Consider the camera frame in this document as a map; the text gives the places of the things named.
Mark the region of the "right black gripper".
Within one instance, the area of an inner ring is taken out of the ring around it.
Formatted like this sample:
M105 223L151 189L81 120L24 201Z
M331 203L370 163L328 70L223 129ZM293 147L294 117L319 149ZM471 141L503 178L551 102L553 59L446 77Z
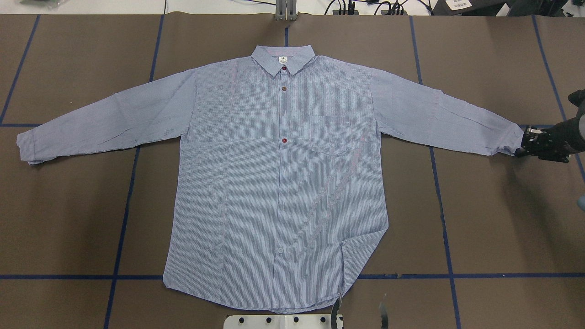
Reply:
M581 152L579 120L567 120L553 127L525 129L525 148L515 151L516 158L537 156L541 160L568 163L573 154Z

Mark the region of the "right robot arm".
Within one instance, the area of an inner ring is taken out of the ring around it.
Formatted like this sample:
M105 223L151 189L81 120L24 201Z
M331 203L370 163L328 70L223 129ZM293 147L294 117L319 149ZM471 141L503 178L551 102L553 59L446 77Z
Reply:
M568 100L577 106L576 116L548 128L527 126L514 156L537 156L541 160L568 163L573 154L585 151L585 90L573 92Z

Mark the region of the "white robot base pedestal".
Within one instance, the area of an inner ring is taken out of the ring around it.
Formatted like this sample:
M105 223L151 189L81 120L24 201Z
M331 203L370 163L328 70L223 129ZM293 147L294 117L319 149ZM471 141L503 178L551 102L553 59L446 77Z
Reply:
M260 314L228 316L224 329L344 329L343 316L330 314Z

